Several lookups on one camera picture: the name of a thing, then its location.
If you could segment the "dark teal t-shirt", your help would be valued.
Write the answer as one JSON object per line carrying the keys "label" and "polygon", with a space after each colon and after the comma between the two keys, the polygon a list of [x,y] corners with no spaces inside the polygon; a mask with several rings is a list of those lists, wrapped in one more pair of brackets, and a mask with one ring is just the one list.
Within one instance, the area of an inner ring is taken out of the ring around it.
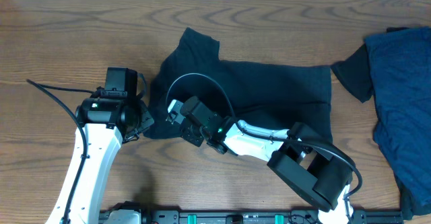
{"label": "dark teal t-shirt", "polygon": [[235,114],[253,126],[287,129],[303,122],[332,140],[331,70],[328,66],[295,67],[219,58],[220,43],[187,28],[177,48],[151,82],[150,139],[180,136],[167,119],[171,100],[197,96],[221,116]]}

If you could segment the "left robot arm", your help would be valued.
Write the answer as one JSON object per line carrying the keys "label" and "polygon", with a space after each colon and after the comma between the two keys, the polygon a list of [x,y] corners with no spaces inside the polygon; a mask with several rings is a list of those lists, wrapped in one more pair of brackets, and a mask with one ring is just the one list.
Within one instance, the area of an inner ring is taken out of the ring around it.
{"label": "left robot arm", "polygon": [[47,223],[97,223],[115,156],[122,144],[139,139],[154,123],[137,98],[87,98],[76,118],[73,155]]}

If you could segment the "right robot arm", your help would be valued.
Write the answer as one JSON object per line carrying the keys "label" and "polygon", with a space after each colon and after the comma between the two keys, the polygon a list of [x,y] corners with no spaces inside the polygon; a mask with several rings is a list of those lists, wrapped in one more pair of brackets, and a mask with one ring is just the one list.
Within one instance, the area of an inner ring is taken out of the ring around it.
{"label": "right robot arm", "polygon": [[207,143],[220,154],[251,156],[265,161],[281,180],[318,208],[319,223],[352,223],[348,193],[355,164],[309,126],[271,130],[232,116],[220,116],[197,97],[172,100],[167,120],[181,137],[199,147]]}

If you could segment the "black garment under blue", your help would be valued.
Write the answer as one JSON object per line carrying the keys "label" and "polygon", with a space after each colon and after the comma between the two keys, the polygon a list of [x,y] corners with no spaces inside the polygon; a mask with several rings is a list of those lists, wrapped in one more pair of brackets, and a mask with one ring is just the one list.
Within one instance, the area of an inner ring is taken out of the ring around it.
{"label": "black garment under blue", "polygon": [[332,64],[331,70],[342,86],[361,103],[373,96],[374,88],[365,44],[346,60]]}

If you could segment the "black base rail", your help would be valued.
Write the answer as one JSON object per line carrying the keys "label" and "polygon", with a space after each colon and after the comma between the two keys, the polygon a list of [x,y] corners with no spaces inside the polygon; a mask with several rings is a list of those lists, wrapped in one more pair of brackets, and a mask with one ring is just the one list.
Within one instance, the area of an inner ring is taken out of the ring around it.
{"label": "black base rail", "polygon": [[136,202],[116,204],[102,211],[99,223],[136,224],[314,224],[337,223],[337,219],[322,220],[312,209],[292,211],[182,211],[179,209],[145,209]]}

